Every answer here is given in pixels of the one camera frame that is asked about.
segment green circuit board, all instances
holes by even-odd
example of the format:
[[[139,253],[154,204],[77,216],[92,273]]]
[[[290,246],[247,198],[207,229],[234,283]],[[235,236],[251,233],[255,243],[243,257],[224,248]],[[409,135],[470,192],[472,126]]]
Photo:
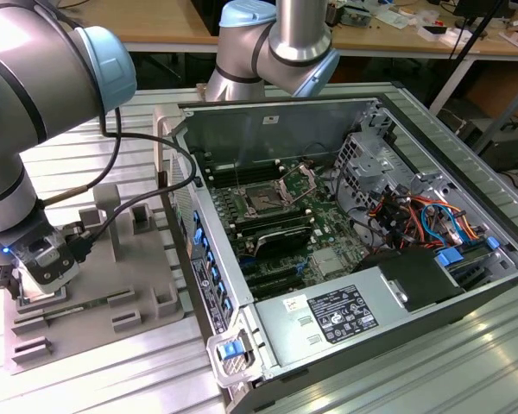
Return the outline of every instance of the green circuit board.
[[[368,253],[365,242],[370,242],[370,239],[361,240],[351,228],[349,217],[331,200],[324,181],[314,170],[308,170],[313,172],[311,178],[299,170],[300,164],[296,161],[282,166],[284,171],[292,171],[283,180],[283,190],[279,179],[210,188],[243,275],[252,293],[260,299],[349,274]],[[285,214],[296,217],[292,220],[299,224],[294,227],[310,229],[310,237],[297,248],[264,258],[255,257],[253,242],[262,235],[281,231],[282,226],[275,220]],[[273,225],[261,227],[252,236],[234,230],[254,220],[269,219],[275,221]]]

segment wooden desk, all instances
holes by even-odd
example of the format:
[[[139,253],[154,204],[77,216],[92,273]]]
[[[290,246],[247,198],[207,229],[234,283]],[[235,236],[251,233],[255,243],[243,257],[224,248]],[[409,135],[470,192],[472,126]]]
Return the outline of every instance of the wooden desk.
[[[69,4],[69,1],[63,0],[61,4]],[[436,9],[440,19],[450,27],[457,19],[426,0],[408,7]],[[79,18],[85,26],[109,28],[131,52],[217,52],[218,38],[209,35],[190,0],[90,0],[67,13]],[[490,26],[489,35],[476,43],[434,101],[432,112],[441,109],[474,61],[518,60],[518,47],[501,38],[498,35],[501,30]],[[372,19],[370,28],[335,28],[333,44],[343,56],[448,59],[451,52],[451,48],[441,42],[422,39],[416,34],[416,28],[399,30],[377,19]]]

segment orange wire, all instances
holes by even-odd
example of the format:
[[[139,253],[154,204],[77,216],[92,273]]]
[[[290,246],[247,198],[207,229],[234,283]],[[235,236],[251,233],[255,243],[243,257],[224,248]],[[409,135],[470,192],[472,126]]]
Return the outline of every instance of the orange wire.
[[[420,241],[423,242],[424,241],[424,229],[420,225],[420,222],[418,221],[418,217],[416,216],[416,213],[414,212],[414,210],[410,204],[408,205],[408,210],[411,212],[411,217],[414,220],[414,224],[416,224],[416,227],[418,228],[418,231],[420,232]]]
[[[443,200],[432,200],[430,198],[425,198],[425,197],[421,197],[421,196],[412,197],[412,199],[416,200],[416,201],[420,201],[423,204],[438,203],[449,209],[452,209],[455,211],[460,211],[460,209],[458,207],[455,207],[454,205],[450,205]],[[471,229],[470,225],[468,224],[468,220],[466,219],[465,216],[463,216],[463,219],[464,219],[464,231],[466,232],[466,234],[474,240],[479,239],[479,237],[476,235],[476,233],[474,233],[474,230]]]

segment robotic arm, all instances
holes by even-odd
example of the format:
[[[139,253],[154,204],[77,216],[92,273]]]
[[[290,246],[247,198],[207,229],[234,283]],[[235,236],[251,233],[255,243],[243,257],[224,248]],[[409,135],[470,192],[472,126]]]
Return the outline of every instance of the robotic arm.
[[[54,12],[44,1],[0,1],[0,266],[16,261],[45,293],[72,279],[79,265],[48,223],[19,153],[115,109],[136,91],[122,43],[104,28],[76,28],[67,36],[92,69],[96,97],[83,62],[43,18],[54,19]]]
[[[221,16],[215,72],[207,101],[264,97],[264,82],[294,97],[317,95],[339,53],[325,24],[328,0],[234,0]]]
[[[262,78],[296,97],[317,94],[338,63],[324,24],[326,2],[279,0],[278,13],[258,0],[228,3],[207,100],[264,96]],[[58,21],[73,31],[64,32]],[[0,286],[10,286],[13,296],[18,287],[12,263],[43,292],[53,293],[77,275],[92,246],[76,228],[66,241],[65,232],[50,225],[19,153],[96,116],[103,124],[104,114],[135,92],[132,61],[111,32],[76,27],[46,0],[0,0]],[[195,175],[195,163],[182,148],[150,135],[116,135],[125,136],[175,147]],[[190,175],[117,210],[181,188],[192,181]]]

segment blue latch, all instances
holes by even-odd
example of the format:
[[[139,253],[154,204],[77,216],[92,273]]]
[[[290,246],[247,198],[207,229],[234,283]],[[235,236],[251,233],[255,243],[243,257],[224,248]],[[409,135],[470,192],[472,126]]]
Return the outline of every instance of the blue latch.
[[[243,348],[242,341],[236,340],[221,345],[218,347],[218,352],[221,355],[221,360],[226,361],[245,354],[245,349]]]
[[[201,242],[201,238],[203,237],[204,235],[204,230],[202,228],[199,228],[196,230],[196,234],[193,235],[193,244],[198,246],[199,243]]]
[[[499,246],[501,246],[501,243],[495,238],[493,237],[492,235],[490,235],[488,238],[487,238],[487,245],[495,250],[496,248],[499,248]]]
[[[463,255],[456,248],[446,248],[439,251],[438,260],[443,266],[449,266],[463,259]]]

